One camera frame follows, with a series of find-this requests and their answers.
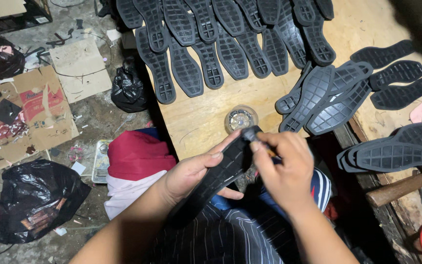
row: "person's right hand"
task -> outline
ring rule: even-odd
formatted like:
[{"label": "person's right hand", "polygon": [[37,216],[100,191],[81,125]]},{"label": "person's right hand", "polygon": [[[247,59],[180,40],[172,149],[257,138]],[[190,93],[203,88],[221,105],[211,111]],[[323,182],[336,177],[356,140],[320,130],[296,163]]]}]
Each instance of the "person's right hand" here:
[{"label": "person's right hand", "polygon": [[307,141],[293,132],[258,133],[257,136],[261,141],[276,147],[282,159],[281,164],[275,165],[262,143],[250,144],[254,164],[273,199],[288,215],[315,205],[310,194],[314,160]]}]

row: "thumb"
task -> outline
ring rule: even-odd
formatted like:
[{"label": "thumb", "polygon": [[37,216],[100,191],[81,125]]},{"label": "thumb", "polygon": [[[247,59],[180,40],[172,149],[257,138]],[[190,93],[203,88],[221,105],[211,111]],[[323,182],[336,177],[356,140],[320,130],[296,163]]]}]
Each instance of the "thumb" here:
[{"label": "thumb", "polygon": [[206,168],[217,166],[222,161],[222,158],[222,152],[214,154],[203,153],[189,159],[187,161],[187,168],[190,170],[190,173],[200,172]]},{"label": "thumb", "polygon": [[253,163],[260,172],[263,179],[276,175],[276,169],[273,161],[266,152],[266,147],[262,143],[254,141],[250,143],[250,149],[253,152]]}]

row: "plywood workbench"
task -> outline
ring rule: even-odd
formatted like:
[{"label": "plywood workbench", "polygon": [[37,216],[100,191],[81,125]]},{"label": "plywood workbench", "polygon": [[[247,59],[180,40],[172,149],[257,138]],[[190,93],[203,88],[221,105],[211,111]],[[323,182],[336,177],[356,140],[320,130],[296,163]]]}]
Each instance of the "plywood workbench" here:
[{"label": "plywood workbench", "polygon": [[[340,66],[349,56],[366,46],[386,47],[402,39],[409,39],[408,31],[394,19],[394,10],[388,0],[332,0],[335,11],[333,21],[326,21],[324,35],[337,53],[333,65]],[[188,47],[191,56],[199,63],[198,56]],[[412,54],[404,59],[422,63],[420,54]],[[203,153],[222,141],[227,133],[224,128],[226,114],[236,105],[252,107],[258,114],[259,126],[265,132],[277,132],[282,121],[274,108],[277,99],[287,94],[298,80],[301,70],[292,65],[289,59],[289,73],[275,77],[258,79],[250,70],[245,80],[235,81],[221,67],[224,85],[219,90],[204,88],[204,94],[189,98],[174,81],[177,99],[170,105],[159,104],[175,151],[180,160]],[[356,112],[350,125],[361,141],[387,137],[409,121],[410,111],[422,98],[400,111],[380,111],[366,99]],[[307,137],[304,131],[300,135]],[[411,170],[397,173],[378,174],[378,181],[387,184],[412,175]],[[411,193],[392,203],[400,220],[404,236],[413,235],[422,224],[422,205],[419,194]],[[396,250],[401,263],[422,263],[417,255],[408,252],[400,240],[387,237]]]}]

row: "wooden hammer handle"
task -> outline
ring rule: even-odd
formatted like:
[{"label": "wooden hammer handle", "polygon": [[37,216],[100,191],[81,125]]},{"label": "wooden hammer handle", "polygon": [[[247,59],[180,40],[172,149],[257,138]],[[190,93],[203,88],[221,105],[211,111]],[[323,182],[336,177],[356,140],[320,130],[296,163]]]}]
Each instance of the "wooden hammer handle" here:
[{"label": "wooden hammer handle", "polygon": [[422,173],[385,185],[368,192],[367,200],[374,207],[395,201],[422,187]]}]

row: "cardboard box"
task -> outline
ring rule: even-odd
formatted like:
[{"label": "cardboard box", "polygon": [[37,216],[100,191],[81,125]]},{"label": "cardboard box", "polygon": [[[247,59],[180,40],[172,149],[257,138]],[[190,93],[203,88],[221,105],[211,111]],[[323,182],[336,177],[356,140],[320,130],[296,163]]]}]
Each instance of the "cardboard box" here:
[{"label": "cardboard box", "polygon": [[1,84],[0,102],[3,99],[22,111],[10,125],[0,121],[0,169],[79,135],[52,66]]},{"label": "cardboard box", "polygon": [[47,0],[0,0],[0,34],[50,22]]}]

